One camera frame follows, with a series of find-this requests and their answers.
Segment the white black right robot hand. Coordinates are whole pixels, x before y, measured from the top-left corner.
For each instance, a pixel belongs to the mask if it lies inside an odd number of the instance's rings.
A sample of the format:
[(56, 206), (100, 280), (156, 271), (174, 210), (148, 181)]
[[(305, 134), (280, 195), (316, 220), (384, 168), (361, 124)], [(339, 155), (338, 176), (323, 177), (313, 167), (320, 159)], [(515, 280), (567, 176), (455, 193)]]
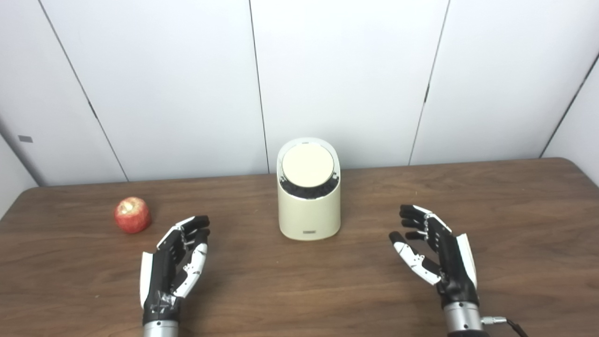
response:
[[(402, 226), (412, 230), (405, 235), (391, 232), (389, 239), (410, 270), (436, 288), (442, 307), (458, 301), (479, 306), (476, 267), (467, 234), (453, 234), (438, 215), (418, 205), (401, 205), (399, 216)], [(411, 247), (410, 240), (427, 243), (439, 262)]]

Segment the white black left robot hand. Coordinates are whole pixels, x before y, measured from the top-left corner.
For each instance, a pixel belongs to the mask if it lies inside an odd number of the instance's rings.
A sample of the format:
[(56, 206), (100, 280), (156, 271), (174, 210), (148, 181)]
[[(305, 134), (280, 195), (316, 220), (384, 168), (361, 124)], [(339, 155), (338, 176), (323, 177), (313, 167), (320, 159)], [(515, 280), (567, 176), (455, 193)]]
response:
[(191, 216), (173, 225), (154, 253), (143, 252), (139, 294), (144, 326), (179, 323), (182, 300), (203, 273), (209, 225), (207, 215)]

